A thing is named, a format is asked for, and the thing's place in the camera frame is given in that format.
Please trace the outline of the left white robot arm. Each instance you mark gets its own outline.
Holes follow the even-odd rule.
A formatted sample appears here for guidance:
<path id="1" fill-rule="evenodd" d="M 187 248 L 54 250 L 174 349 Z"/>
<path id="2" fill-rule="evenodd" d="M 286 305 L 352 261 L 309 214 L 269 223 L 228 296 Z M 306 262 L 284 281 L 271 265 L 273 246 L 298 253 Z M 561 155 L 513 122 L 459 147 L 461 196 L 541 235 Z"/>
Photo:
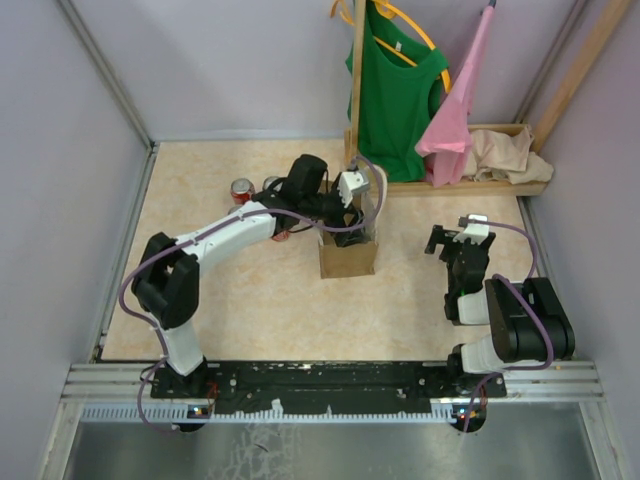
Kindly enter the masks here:
<path id="1" fill-rule="evenodd" d="M 263 189 L 224 218 L 191 233 L 152 236 L 139 266 L 127 277 L 142 311 L 139 318 L 158 332 L 164 370 L 172 391 L 195 397 L 208 384 L 207 362 L 192 319 L 200 302 L 200 279 L 217 264 L 254 244 L 289 232 L 300 223 L 329 233 L 340 247 L 365 239 L 365 215 L 355 206 L 370 188 L 357 167 L 326 181 L 327 163 L 304 154 L 288 174 Z"/>

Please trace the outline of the red green soda can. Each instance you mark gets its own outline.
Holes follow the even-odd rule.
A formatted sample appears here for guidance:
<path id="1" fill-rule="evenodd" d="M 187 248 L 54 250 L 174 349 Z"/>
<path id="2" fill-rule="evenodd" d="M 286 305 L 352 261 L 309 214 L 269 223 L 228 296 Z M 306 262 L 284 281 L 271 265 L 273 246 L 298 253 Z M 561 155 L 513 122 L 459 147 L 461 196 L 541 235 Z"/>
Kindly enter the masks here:
<path id="1" fill-rule="evenodd" d="M 290 232 L 287 231 L 287 230 L 284 230 L 284 231 L 281 231 L 278 234 L 274 235 L 272 237 L 272 240 L 276 241 L 276 242 L 284 242 L 284 241 L 288 240 L 289 237 L 290 237 Z"/>

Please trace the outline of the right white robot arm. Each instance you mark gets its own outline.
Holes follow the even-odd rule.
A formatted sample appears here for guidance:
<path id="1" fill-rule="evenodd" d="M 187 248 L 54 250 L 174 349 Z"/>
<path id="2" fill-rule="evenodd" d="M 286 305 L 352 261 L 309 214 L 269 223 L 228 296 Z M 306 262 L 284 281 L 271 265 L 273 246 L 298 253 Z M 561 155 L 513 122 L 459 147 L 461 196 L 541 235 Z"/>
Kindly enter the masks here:
<path id="1" fill-rule="evenodd" d="M 442 248 L 439 260 L 447 270 L 444 314 L 456 326 L 487 326 L 489 333 L 454 347 L 447 358 L 447 384 L 456 394 L 470 395 L 482 375 L 510 370 L 545 369 L 575 353 L 573 327 L 546 277 L 535 277 L 537 247 L 532 267 L 521 282 L 501 274 L 486 276 L 494 224 L 480 217 L 463 220 L 458 231 L 432 227 L 425 252 Z"/>

